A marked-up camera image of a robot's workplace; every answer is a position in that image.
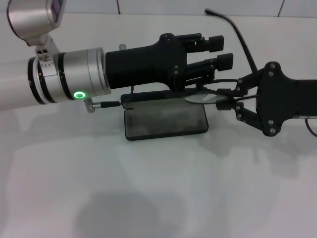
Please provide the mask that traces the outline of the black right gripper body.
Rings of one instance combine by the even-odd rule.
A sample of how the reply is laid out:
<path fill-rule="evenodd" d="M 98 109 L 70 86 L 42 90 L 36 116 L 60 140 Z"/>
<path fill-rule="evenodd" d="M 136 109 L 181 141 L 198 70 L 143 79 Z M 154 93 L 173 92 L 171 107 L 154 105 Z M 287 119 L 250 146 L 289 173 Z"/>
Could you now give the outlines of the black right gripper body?
<path fill-rule="evenodd" d="M 289 119 L 317 118 L 317 81 L 291 79 L 268 62 L 257 89 L 256 111 L 266 136 L 276 136 Z"/>

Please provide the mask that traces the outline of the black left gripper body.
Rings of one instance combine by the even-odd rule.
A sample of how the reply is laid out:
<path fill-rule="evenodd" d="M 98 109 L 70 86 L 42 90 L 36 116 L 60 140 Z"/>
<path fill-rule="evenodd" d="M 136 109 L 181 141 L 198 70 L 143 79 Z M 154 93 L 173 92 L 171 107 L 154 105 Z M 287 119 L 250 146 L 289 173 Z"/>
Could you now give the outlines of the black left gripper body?
<path fill-rule="evenodd" d="M 162 83 L 170 90 L 185 87 L 183 75 L 187 65 L 185 47 L 173 34 L 163 34 L 153 45 L 108 52 L 106 77 L 111 89 Z"/>

